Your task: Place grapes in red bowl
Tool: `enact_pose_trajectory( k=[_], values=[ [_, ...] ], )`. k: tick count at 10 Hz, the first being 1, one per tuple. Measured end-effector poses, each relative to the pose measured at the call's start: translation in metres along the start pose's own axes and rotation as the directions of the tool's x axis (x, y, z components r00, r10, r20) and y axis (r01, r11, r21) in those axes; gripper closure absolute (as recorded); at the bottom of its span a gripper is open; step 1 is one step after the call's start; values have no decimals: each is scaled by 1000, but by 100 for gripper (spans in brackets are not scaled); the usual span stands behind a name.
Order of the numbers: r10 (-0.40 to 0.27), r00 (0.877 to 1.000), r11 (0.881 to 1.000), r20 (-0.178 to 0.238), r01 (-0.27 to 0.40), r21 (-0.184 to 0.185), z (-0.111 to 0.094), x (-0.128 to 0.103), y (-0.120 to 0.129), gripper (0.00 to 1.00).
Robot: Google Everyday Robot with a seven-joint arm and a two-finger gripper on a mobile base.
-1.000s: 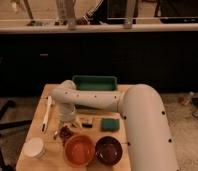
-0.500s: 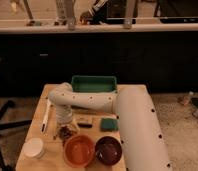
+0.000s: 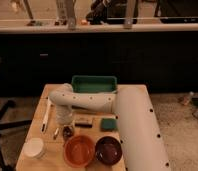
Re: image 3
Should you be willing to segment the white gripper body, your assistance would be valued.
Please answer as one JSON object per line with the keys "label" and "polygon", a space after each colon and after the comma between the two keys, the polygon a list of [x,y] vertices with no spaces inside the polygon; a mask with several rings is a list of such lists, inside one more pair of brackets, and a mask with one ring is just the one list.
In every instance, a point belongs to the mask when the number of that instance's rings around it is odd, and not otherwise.
{"label": "white gripper body", "polygon": [[56,106],[56,121],[60,125],[69,125],[73,121],[72,108],[70,106]]}

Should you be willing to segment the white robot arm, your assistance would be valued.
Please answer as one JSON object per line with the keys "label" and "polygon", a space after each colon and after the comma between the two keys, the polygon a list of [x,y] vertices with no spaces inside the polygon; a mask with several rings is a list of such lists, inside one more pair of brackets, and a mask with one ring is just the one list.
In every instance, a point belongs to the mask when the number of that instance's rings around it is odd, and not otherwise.
{"label": "white robot arm", "polygon": [[130,85],[116,93],[75,93],[70,84],[62,84],[49,93],[49,99],[58,107],[115,114],[128,171],[171,171],[147,90]]}

